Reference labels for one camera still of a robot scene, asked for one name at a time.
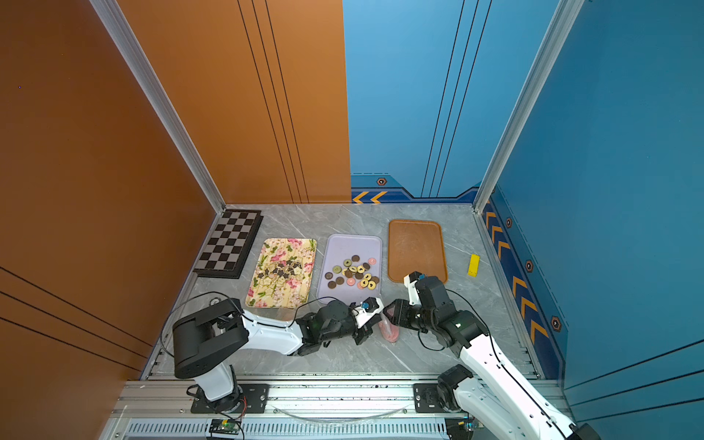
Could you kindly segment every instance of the vent grille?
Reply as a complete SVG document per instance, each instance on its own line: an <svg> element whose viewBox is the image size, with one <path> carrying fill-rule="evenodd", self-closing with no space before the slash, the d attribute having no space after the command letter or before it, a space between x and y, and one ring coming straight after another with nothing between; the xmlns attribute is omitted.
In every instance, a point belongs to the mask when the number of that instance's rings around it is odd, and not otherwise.
<svg viewBox="0 0 704 440"><path fill-rule="evenodd" d="M126 439L209 437L211 419L132 419L125 432ZM447 439L444 419L402 418L397 420L369 420L347 424L306 422L287 417L253 418L242 423L247 440L268 439ZM236 436L222 435L221 438Z"/></svg>
<svg viewBox="0 0 704 440"><path fill-rule="evenodd" d="M444 420L388 420L383 422L357 422L330 424L302 422L297 420L272 420L245 422L242 424L247 438L272 439L284 437L340 438L340 436L393 436L416 439L419 436L446 436Z"/></svg>
<svg viewBox="0 0 704 440"><path fill-rule="evenodd" d="M209 419L133 419L127 427L127 436L132 437L193 437L194 434L204 436L208 433Z"/></svg>

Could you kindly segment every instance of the blue wall panel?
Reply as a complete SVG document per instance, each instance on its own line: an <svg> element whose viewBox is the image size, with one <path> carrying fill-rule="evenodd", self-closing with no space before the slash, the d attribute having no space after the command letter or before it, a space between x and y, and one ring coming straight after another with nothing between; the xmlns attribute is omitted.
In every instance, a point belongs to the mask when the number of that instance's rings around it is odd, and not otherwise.
<svg viewBox="0 0 704 440"><path fill-rule="evenodd" d="M570 403L704 365L700 344L578 385L704 339L702 22L699 1L586 1L499 180L570 331ZM584 420L701 397L702 380L573 411ZM686 420L695 407L594 424L605 440L651 438L650 425L630 425ZM700 436L692 424L667 426L665 438Z"/></svg>
<svg viewBox="0 0 704 440"><path fill-rule="evenodd" d="M476 186L557 2L345 0L352 174L391 175L413 197Z"/></svg>

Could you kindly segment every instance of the checkered board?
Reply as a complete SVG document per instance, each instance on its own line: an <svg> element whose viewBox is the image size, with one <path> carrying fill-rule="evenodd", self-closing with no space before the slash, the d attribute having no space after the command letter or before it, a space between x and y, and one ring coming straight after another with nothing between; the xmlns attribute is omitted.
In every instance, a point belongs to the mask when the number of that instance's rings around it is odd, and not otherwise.
<svg viewBox="0 0 704 440"><path fill-rule="evenodd" d="M201 277L239 278L262 218L260 210L226 210L194 272Z"/></svg>

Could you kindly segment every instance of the floor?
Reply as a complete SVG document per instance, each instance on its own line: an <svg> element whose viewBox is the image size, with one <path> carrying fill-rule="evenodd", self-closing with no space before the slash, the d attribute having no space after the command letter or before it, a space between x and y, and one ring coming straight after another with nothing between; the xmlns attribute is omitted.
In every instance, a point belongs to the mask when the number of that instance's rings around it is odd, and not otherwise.
<svg viewBox="0 0 704 440"><path fill-rule="evenodd" d="M395 298L407 298L406 288L401 283L392 282L386 275L387 238L389 221L402 218L411 220L432 220L443 229L445 254L448 269L446 286L456 290L472 302L491 329L491 333L504 353L526 376L534 374L525 347L521 346L516 329L513 327L505 302L501 296L494 272L489 265L486 250L479 230L470 213L471 207L463 204L355 204L355 205L233 205L228 208L261 209L264 219L240 279L198 278L191 295L221 291L229 296L244 300L249 289L254 267L263 242L267 238L314 238L318 241L319 256L313 269L313 285L309 300L316 297L321 276L322 259L325 256L327 238L331 234L376 235L384 242L382 258L383 278L381 298L388 304ZM467 275L471 254L481 257L479 273L476 277ZM454 298L458 308L463 301ZM178 315L193 313L207 306L211 300L204 296L182 307ZM316 311L318 303L310 304L299 311L304 315ZM253 313L269 318L290 320L294 311L289 309L250 309ZM171 349L170 335L166 345ZM432 335L425 335L424 342L435 348ZM333 341L329 347L321 348L308 356L283 356L272 351L240 350L228 360L238 375L271 375L293 373L414 373L439 374L458 363L449 351L428 351L423 348L415 332L401 329L395 344L386 341L375 333L362 345L356 346L352 338ZM160 378L173 374L171 358L160 355L152 369L152 376Z"/></svg>

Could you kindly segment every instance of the orange wall panel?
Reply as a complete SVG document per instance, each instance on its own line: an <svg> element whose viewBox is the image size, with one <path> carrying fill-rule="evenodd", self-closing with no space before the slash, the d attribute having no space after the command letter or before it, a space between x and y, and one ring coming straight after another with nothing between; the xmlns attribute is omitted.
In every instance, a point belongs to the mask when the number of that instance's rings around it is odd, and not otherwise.
<svg viewBox="0 0 704 440"><path fill-rule="evenodd" d="M0 438L94 439L214 212L88 0L2 2L0 39Z"/></svg>
<svg viewBox="0 0 704 440"><path fill-rule="evenodd" d="M350 201L341 1L118 3L227 203Z"/></svg>
<svg viewBox="0 0 704 440"><path fill-rule="evenodd" d="M0 439L97 439L134 371L4 320L0 335L12 353L0 363Z"/></svg>
<svg viewBox="0 0 704 440"><path fill-rule="evenodd" d="M267 10L263 0L254 4L257 11ZM293 121L308 198L311 203L349 203L342 1L269 1L268 12L285 81L281 89L285 84L291 106L291 117L284 121ZM263 34L266 42L269 34Z"/></svg>
<svg viewBox="0 0 704 440"><path fill-rule="evenodd" d="M151 345L213 209L89 2L0 20L0 266Z"/></svg>

